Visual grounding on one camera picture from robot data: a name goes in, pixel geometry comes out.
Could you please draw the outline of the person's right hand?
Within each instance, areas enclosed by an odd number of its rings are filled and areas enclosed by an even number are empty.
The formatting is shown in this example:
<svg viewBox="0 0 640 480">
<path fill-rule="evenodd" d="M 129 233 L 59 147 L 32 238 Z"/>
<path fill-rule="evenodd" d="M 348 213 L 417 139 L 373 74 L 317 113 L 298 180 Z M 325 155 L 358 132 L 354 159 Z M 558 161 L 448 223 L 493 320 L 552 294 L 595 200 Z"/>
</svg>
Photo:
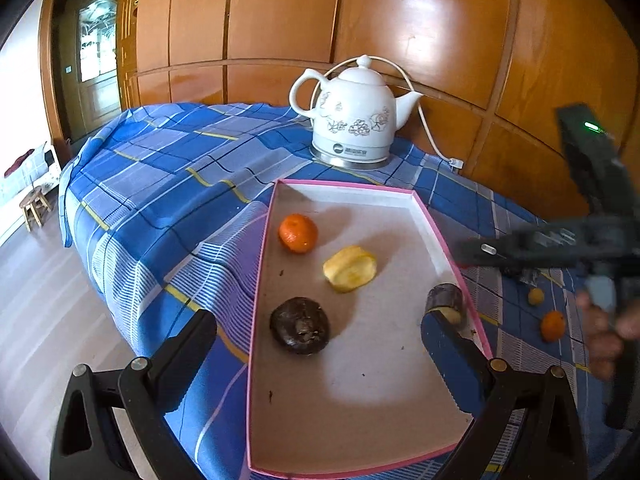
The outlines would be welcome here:
<svg viewBox="0 0 640 480">
<path fill-rule="evenodd" d="M 576 295 L 576 304 L 582 310 L 590 372 L 595 378 L 608 382 L 614 376 L 615 363 L 623 353 L 624 342 L 639 339 L 639 301 L 634 300 L 617 319 L 615 326 L 610 324 L 608 315 L 591 302 L 585 290 Z"/>
</svg>

